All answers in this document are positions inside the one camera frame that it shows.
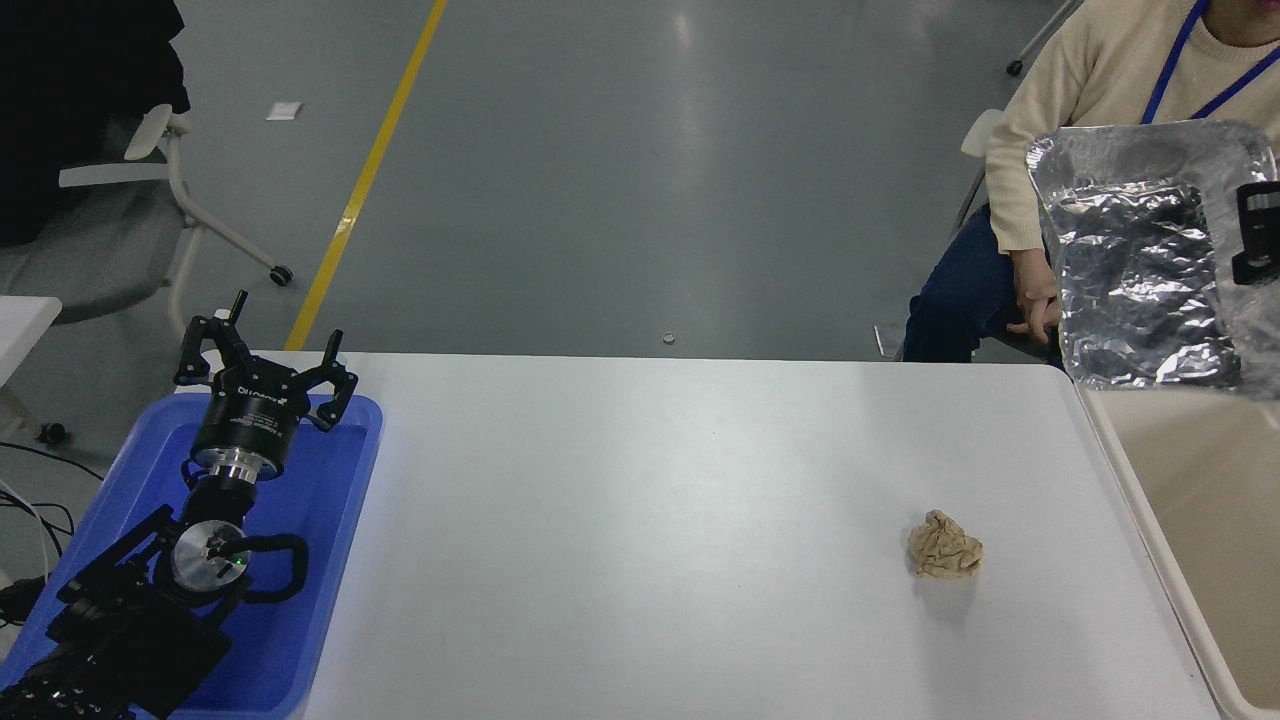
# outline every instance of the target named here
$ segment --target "blue lanyard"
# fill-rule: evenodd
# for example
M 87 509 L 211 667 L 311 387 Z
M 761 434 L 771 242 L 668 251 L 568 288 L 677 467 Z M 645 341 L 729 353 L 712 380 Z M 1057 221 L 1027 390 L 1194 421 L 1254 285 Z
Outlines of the blue lanyard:
M 1165 99 L 1165 91 L 1169 90 L 1169 78 L 1174 77 L 1174 68 L 1178 67 L 1178 59 L 1183 55 L 1183 47 L 1187 47 L 1187 38 L 1192 36 L 1192 29 L 1196 28 L 1196 20 L 1204 14 L 1204 8 L 1208 6 L 1208 0 L 1196 0 L 1196 6 L 1192 8 L 1187 20 L 1183 23 L 1183 29 L 1178 32 L 1178 40 L 1174 41 L 1172 50 L 1169 51 L 1169 59 L 1165 60 L 1165 68 L 1160 70 L 1160 79 L 1156 81 L 1156 88 L 1151 91 L 1151 101 L 1147 102 L 1147 111 L 1142 114 L 1142 124 L 1151 124 L 1156 119 L 1156 110 L 1160 109 L 1160 102 Z M 1198 113 L 1192 115 L 1190 119 L 1199 120 L 1210 117 L 1213 110 L 1217 110 L 1226 104 L 1228 100 L 1235 97 L 1235 94 L 1244 88 L 1244 86 L 1253 82 L 1253 78 L 1258 77 L 1267 68 L 1280 60 L 1280 47 L 1272 50 L 1266 58 L 1253 65 L 1249 72 L 1240 76 L 1240 79 L 1231 83 L 1230 87 L 1224 90 L 1217 97 L 1208 101 L 1199 109 Z

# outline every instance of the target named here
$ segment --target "yellow floor line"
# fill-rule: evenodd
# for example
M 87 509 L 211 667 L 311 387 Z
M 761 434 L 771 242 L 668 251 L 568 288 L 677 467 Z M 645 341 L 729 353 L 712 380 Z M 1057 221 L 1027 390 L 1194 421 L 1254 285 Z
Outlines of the yellow floor line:
M 324 302 L 325 293 L 329 292 L 329 284 L 333 282 L 333 275 L 338 270 L 338 263 L 342 260 L 342 254 L 347 250 L 351 231 L 356 227 L 360 211 L 365 206 L 365 199 L 369 197 L 369 188 L 372 187 L 374 179 L 378 177 L 378 168 L 381 167 L 383 156 L 387 155 L 387 146 L 390 143 L 392 136 L 396 135 L 396 124 L 399 123 L 401 113 L 404 111 L 404 102 L 408 100 L 410 91 L 413 90 L 413 81 L 417 79 L 417 69 L 422 65 L 422 58 L 426 56 L 428 47 L 431 46 L 431 37 L 435 36 L 435 28 L 440 24 L 440 15 L 444 14 L 445 5 L 448 5 L 448 0 L 435 0 L 431 14 L 426 18 L 426 24 L 422 26 L 422 35 L 419 36 L 417 46 L 413 47 L 413 55 L 410 56 L 408 64 L 404 67 L 404 74 L 401 76 L 401 82 L 396 87 L 396 96 L 392 97 L 390 108 L 387 109 L 387 117 L 383 118 L 383 127 L 379 128 L 374 146 L 369 151 L 369 158 L 365 159 L 365 167 L 360 170 L 356 187 L 351 191 L 351 199 L 347 200 L 347 209 L 342 213 L 342 220 L 338 222 L 338 229 L 333 233 L 329 250 L 325 251 L 324 260 L 320 261 L 320 269 L 316 272 L 316 278 L 311 282 L 307 299 L 302 302 L 302 309 L 298 310 L 297 319 L 293 320 L 293 329 L 289 331 L 289 338 L 284 341 L 284 350 L 302 350 L 307 336 L 311 334 L 311 325 L 316 322 L 320 305 Z

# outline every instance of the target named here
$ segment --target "beige sweater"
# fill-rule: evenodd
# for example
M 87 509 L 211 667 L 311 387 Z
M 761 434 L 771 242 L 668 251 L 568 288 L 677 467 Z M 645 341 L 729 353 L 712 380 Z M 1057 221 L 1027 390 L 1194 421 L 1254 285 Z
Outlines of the beige sweater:
M 991 225 L 1000 250 L 1042 247 L 1027 143 L 1065 126 L 1142 122 L 1151 91 L 1194 0 L 1085 0 L 1055 35 L 1009 101 L 987 149 Z M 1196 23 L 1156 122 L 1185 120 L 1277 44 L 1231 47 Z M 1210 115 L 1265 131 L 1280 152 L 1280 63 Z

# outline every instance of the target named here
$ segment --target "white cable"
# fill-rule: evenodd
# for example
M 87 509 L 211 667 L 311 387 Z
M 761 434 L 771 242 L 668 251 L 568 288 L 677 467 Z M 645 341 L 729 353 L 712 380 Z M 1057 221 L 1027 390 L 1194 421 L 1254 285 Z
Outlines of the white cable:
M 27 502 L 26 500 L 22 498 L 20 495 L 14 492 L 13 486 L 0 479 L 0 487 L 3 487 L 5 492 L 12 495 L 14 500 L 27 506 L 27 510 L 31 510 L 31 516 L 35 518 L 36 520 L 36 530 L 38 532 L 37 537 L 40 537 L 40 557 L 45 561 L 45 578 L 49 578 L 49 546 L 47 546 L 47 539 L 45 537 L 44 516 L 40 515 L 40 511 L 36 510 L 35 505 Z

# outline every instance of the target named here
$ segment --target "crumpled brown paper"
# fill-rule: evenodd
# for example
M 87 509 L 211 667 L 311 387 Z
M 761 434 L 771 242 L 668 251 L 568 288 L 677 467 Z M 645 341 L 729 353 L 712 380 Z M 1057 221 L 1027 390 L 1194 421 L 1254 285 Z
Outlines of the crumpled brown paper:
M 911 530 L 906 550 L 916 562 L 916 575 L 968 578 L 982 564 L 978 538 L 964 534 L 964 528 L 941 510 L 931 510 L 924 524 Z

